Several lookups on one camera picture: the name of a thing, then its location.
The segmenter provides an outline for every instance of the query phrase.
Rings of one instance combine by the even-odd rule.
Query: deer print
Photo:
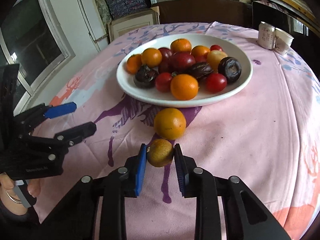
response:
[[[70,84],[70,81],[69,81],[68,84],[67,84],[66,92],[64,92],[64,94],[61,97],[55,96],[51,100],[50,105],[58,106],[58,105],[62,104],[64,99],[68,99],[68,97],[72,94],[73,90],[75,90],[75,89],[77,89],[79,87],[79,84],[80,84],[80,81],[81,81],[81,77],[82,76],[75,77],[73,80],[70,80],[71,84]]]
[[[292,240],[299,240],[302,232],[307,228],[312,217],[320,193],[319,158],[316,142],[311,148],[311,165],[307,162],[307,146],[303,145],[302,154],[308,176],[312,178],[315,187],[311,202],[300,207],[287,207],[273,213],[274,217],[284,227]]]

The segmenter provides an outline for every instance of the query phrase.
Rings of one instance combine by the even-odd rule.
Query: pink tablecloth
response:
[[[161,107],[125,95],[117,85],[116,69],[139,45],[175,33],[205,33],[231,41],[247,53],[254,68],[247,87],[231,98],[182,109],[188,127],[175,142],[213,175],[239,176],[291,238],[299,239],[320,193],[319,82],[294,51],[282,57],[257,45],[257,31],[218,22],[154,25],[127,33],[60,91],[52,103],[74,101],[78,109],[47,120],[37,135],[52,137],[87,121],[96,122],[97,132],[70,148],[61,176],[44,180],[35,206],[40,219],[82,176],[106,176],[155,137],[153,117]],[[126,200],[128,239],[193,239],[195,206],[194,199],[181,197],[173,164],[148,164],[140,197]]]

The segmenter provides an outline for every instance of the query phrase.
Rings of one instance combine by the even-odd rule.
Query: paper cup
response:
[[[293,41],[293,37],[279,28],[276,28],[276,39],[275,39],[275,48],[274,51],[280,55],[285,55]]]
[[[273,49],[275,45],[275,27],[269,23],[259,24],[258,44],[265,49]]]

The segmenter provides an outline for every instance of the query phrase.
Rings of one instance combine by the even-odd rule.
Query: orange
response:
[[[210,52],[210,49],[206,46],[195,46],[192,51],[191,51],[191,55],[194,57],[207,57],[208,53]]]
[[[170,45],[170,50],[173,54],[176,52],[190,52],[191,49],[191,43],[187,39],[177,39]]]
[[[141,66],[141,54],[136,54],[128,58],[126,69],[130,74],[136,74]]]
[[[145,49],[142,52],[141,60],[143,65],[147,65],[149,68],[157,67],[162,61],[162,54],[159,49]]]
[[[153,121],[155,132],[163,139],[175,140],[181,137],[186,129],[186,119],[178,109],[166,108],[158,112]]]
[[[190,100],[198,94],[198,81],[190,75],[175,76],[170,83],[170,91],[178,100]]]
[[[218,65],[220,61],[228,57],[228,55],[220,50],[212,50],[207,55],[207,62],[209,63],[210,67],[217,73],[218,72]]]

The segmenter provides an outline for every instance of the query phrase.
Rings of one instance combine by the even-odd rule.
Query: ring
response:
[[[18,199],[15,199],[15,198],[11,197],[6,190],[5,190],[5,192],[7,193],[8,197],[9,197],[13,202],[15,202],[15,203],[17,203],[17,204],[22,204],[22,201],[21,201],[21,200],[18,200]]]

